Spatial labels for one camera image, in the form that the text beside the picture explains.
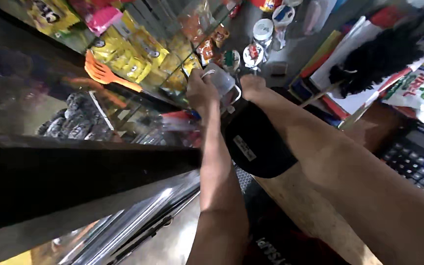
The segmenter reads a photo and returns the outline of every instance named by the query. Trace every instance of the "forearm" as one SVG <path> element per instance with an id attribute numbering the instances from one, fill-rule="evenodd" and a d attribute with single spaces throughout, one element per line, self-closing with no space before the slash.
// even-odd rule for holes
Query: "forearm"
<path id="1" fill-rule="evenodd" d="M 203 124 L 203 160 L 201 166 L 201 211 L 235 212 L 243 209 L 244 200 L 232 160 L 221 134 L 218 104 L 212 106 Z"/>
<path id="2" fill-rule="evenodd" d="M 267 114 L 315 189 L 378 258 L 387 265 L 423 262 L 424 192 L 338 130 L 279 94 L 265 93 L 251 101 Z"/>
<path id="3" fill-rule="evenodd" d="M 201 214 L 187 264 L 238 264 L 248 236 L 248 217 L 214 106 L 204 119 L 200 171 Z"/>

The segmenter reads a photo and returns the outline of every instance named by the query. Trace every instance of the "wooden board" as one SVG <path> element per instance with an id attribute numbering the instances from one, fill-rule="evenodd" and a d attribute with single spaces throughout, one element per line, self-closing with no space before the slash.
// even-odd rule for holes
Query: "wooden board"
<path id="1" fill-rule="evenodd" d="M 278 177 L 255 179 L 304 233 L 323 240 L 347 262 L 382 264 L 330 202 L 310 186 L 299 163 Z"/>
<path id="2" fill-rule="evenodd" d="M 402 124 L 402 116 L 375 103 L 344 133 L 374 152 Z M 330 202 L 311 187 L 300 164 L 276 178 L 255 179 L 304 233 L 320 238 L 352 265 L 381 264 Z"/>

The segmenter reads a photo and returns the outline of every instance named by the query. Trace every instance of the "wrist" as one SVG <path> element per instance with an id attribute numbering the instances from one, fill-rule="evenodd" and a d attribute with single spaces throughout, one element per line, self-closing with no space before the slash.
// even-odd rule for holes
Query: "wrist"
<path id="1" fill-rule="evenodd" d="M 203 111 L 199 115 L 202 118 L 203 125 L 206 125 L 211 118 L 220 119 L 220 101 L 211 100 L 204 106 Z"/>
<path id="2" fill-rule="evenodd" d="M 260 101 L 260 99 L 266 98 L 266 93 L 268 92 L 268 90 L 269 89 L 267 87 L 252 89 L 252 90 L 244 92 L 243 97 L 248 101 L 256 103 Z"/>

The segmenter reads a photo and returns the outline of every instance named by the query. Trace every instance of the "orange spatula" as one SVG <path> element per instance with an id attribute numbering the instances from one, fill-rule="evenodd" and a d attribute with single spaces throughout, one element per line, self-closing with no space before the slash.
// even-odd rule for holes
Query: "orange spatula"
<path id="1" fill-rule="evenodd" d="M 86 52 L 86 61 L 84 62 L 84 69 L 92 79 L 101 84 L 109 84 L 111 82 L 114 82 L 132 90 L 135 90 L 137 92 L 142 91 L 142 87 L 138 84 L 129 82 L 125 79 L 118 77 L 117 75 L 114 75 L 111 69 L 109 69 L 107 65 L 100 63 L 98 60 L 96 60 L 92 52 L 89 50 Z"/>

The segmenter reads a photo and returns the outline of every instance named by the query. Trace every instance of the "hand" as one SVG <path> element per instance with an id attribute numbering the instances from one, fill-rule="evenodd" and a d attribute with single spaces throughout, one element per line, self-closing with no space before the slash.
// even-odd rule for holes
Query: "hand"
<path id="1" fill-rule="evenodd" d="M 207 120 L 211 111 L 219 112 L 220 96 L 212 84 L 210 76 L 206 75 L 201 78 L 203 74 L 202 69 L 192 69 L 185 96 L 191 107 L 199 113 L 203 120 Z"/>
<path id="2" fill-rule="evenodd" d="M 243 98 L 252 101 L 259 97 L 263 92 L 266 92 L 266 80 L 257 75 L 244 75 L 240 78 L 242 86 Z"/>

